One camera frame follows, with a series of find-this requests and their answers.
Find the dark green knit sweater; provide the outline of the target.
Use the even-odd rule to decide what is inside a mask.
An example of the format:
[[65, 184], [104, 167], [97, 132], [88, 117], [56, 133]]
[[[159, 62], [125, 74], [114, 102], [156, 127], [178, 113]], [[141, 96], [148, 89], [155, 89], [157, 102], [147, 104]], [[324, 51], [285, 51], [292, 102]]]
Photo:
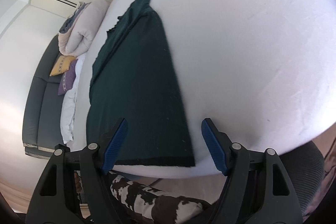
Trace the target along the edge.
[[151, 0], [135, 0], [118, 17], [92, 66], [87, 142], [119, 118], [127, 136], [119, 165], [195, 165], [182, 96], [162, 21]]

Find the dark grey bed headboard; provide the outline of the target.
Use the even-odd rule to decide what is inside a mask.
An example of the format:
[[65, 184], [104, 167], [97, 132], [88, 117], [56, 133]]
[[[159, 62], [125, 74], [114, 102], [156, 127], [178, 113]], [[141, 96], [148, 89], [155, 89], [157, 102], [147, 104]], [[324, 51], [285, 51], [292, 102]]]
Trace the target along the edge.
[[26, 155], [39, 159], [49, 159], [54, 147], [63, 142], [60, 132], [63, 96], [58, 96], [62, 76], [50, 76], [59, 57], [55, 36], [39, 61], [26, 101], [22, 143]]

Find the brown white patterned cloth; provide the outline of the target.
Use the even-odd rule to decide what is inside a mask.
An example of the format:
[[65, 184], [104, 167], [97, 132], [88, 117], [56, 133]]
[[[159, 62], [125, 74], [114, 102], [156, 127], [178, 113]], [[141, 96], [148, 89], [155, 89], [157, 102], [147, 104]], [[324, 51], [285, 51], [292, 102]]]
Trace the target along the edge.
[[176, 196], [112, 171], [106, 183], [127, 223], [185, 223], [211, 208], [204, 200]]

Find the white pillow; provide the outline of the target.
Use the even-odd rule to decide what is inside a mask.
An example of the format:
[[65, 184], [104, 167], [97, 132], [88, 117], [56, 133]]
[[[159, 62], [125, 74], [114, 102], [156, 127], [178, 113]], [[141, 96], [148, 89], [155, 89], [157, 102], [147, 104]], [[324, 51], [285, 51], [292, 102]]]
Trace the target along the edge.
[[75, 105], [77, 97], [77, 88], [80, 79], [80, 73], [82, 65], [85, 60], [86, 53], [78, 56], [76, 63], [76, 79], [73, 83], [71, 90], [67, 91], [63, 97], [62, 111], [60, 114], [60, 132], [62, 135], [63, 143], [67, 144], [69, 141], [73, 141], [73, 128], [74, 128], [74, 115], [75, 115]]

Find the purple patterned cushion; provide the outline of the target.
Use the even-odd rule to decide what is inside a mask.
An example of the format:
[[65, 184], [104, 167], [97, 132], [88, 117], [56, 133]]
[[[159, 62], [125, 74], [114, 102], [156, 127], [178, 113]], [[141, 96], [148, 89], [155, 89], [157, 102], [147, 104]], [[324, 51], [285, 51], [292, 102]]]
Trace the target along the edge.
[[67, 91], [71, 90], [76, 79], [76, 63], [77, 59], [70, 63], [68, 71], [64, 72], [58, 88], [58, 96], [66, 94]]

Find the yellow patterned cushion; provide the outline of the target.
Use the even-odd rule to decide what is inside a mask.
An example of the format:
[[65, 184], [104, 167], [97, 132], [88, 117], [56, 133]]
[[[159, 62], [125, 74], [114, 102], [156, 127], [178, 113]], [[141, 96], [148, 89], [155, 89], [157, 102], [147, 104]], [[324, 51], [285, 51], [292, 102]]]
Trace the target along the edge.
[[74, 56], [59, 56], [50, 72], [50, 76], [61, 75], [64, 72], [68, 71], [70, 68], [70, 64], [74, 60], [76, 60], [76, 57]]

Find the folded beige duvet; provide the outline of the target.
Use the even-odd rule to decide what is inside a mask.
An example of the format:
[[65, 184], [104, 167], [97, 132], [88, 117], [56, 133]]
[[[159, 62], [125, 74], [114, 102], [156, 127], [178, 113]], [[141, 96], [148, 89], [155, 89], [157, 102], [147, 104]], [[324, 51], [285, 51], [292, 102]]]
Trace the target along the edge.
[[60, 53], [76, 57], [86, 53], [105, 18], [109, 5], [110, 3], [105, 0], [79, 2], [73, 14], [66, 19], [59, 30]]

